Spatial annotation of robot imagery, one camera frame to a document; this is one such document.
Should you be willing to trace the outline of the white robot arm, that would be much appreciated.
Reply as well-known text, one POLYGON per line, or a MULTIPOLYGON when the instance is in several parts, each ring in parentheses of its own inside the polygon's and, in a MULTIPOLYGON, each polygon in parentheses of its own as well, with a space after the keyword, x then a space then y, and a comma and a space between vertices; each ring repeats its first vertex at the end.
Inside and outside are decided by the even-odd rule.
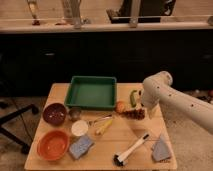
POLYGON ((172 75, 167 71, 146 77, 142 82, 144 91, 141 103, 148 110, 159 102, 167 103, 213 134, 213 105, 172 88, 172 83, 172 75))

